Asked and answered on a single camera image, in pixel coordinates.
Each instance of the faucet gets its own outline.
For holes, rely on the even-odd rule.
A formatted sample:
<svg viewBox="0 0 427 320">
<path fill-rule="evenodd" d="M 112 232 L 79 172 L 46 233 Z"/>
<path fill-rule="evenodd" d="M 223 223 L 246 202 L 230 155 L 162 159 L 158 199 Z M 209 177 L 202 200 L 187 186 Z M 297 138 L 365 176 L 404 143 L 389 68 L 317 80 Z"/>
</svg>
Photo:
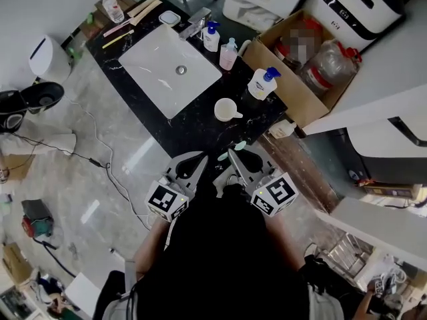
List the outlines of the faucet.
<svg viewBox="0 0 427 320">
<path fill-rule="evenodd" d="M 212 11 L 206 7 L 202 7 L 197 13 L 192 15 L 188 21 L 193 24 L 187 27 L 179 34 L 181 40 L 187 40 L 194 35 L 203 40 L 203 29 L 206 27 L 207 22 L 211 19 Z"/>
</svg>

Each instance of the plastic bottle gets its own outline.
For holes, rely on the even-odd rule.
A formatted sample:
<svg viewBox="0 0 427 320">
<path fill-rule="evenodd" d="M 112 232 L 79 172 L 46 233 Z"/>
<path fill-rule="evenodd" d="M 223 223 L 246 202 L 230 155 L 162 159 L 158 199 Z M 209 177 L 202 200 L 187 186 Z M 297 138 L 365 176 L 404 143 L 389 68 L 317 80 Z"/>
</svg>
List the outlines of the plastic bottle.
<svg viewBox="0 0 427 320">
<path fill-rule="evenodd" d="M 236 40 L 230 38 L 228 44 L 221 46 L 221 55 L 220 55 L 220 67 L 224 70 L 230 71 L 238 57 L 238 50 L 236 50 Z"/>
<path fill-rule="evenodd" d="M 203 29 L 203 44 L 208 51 L 218 52 L 218 44 L 220 43 L 220 34 L 216 27 L 221 24 L 215 21 L 208 21 L 207 27 Z"/>
<path fill-rule="evenodd" d="M 296 128 L 296 123 L 290 123 L 288 120 L 282 120 L 277 122 L 275 125 L 272 125 L 268 131 L 276 139 L 281 139 L 282 137 L 290 136 Z"/>
<path fill-rule="evenodd" d="M 258 69 L 248 84 L 249 93 L 256 99 L 263 101 L 268 94 L 276 90 L 278 84 L 274 77 L 280 76 L 282 75 L 275 67 L 269 67 L 267 70 Z"/>
<path fill-rule="evenodd" d="M 102 0 L 102 5 L 107 11 L 109 18 L 116 24 L 121 23 L 125 19 L 125 15 L 117 0 Z"/>
<path fill-rule="evenodd" d="M 362 58 L 356 49 L 345 49 L 336 39 L 325 41 L 319 53 L 298 72 L 301 80 L 318 96 L 345 83 L 359 70 Z"/>
</svg>

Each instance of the white trash can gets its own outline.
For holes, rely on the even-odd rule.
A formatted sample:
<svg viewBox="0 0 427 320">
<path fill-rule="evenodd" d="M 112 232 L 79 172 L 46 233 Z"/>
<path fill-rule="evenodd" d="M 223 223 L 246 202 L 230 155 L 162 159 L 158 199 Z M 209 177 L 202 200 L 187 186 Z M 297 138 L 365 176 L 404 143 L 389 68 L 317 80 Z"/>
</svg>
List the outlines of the white trash can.
<svg viewBox="0 0 427 320">
<path fill-rule="evenodd" d="M 71 72 L 68 55 L 48 35 L 43 36 L 34 48 L 28 62 L 35 75 L 58 84 L 62 84 Z"/>
</svg>

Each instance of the sink drain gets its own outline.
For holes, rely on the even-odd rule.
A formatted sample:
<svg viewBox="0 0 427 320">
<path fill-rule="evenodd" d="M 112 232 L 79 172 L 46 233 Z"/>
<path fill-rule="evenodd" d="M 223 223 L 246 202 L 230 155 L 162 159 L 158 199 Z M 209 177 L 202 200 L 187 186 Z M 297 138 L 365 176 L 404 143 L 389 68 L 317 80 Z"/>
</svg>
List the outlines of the sink drain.
<svg viewBox="0 0 427 320">
<path fill-rule="evenodd" d="M 185 65 L 180 65 L 176 67 L 175 72 L 180 76 L 185 75 L 187 72 L 187 67 Z"/>
</svg>

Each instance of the white container lid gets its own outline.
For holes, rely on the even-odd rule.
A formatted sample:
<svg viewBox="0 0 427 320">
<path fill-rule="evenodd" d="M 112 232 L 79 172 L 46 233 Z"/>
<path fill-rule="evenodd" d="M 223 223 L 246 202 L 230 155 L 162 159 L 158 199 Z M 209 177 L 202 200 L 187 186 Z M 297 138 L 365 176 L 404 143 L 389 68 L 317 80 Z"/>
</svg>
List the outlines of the white container lid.
<svg viewBox="0 0 427 320">
<path fill-rule="evenodd" d="M 181 17 L 178 14 L 175 14 L 172 11 L 166 11 L 159 16 L 159 20 L 166 25 L 175 26 L 181 20 Z"/>
<path fill-rule="evenodd" d="M 35 75 L 42 76 L 49 69 L 49 66 L 52 63 L 52 58 L 52 39 L 45 35 L 30 55 L 28 60 L 29 67 Z"/>
</svg>

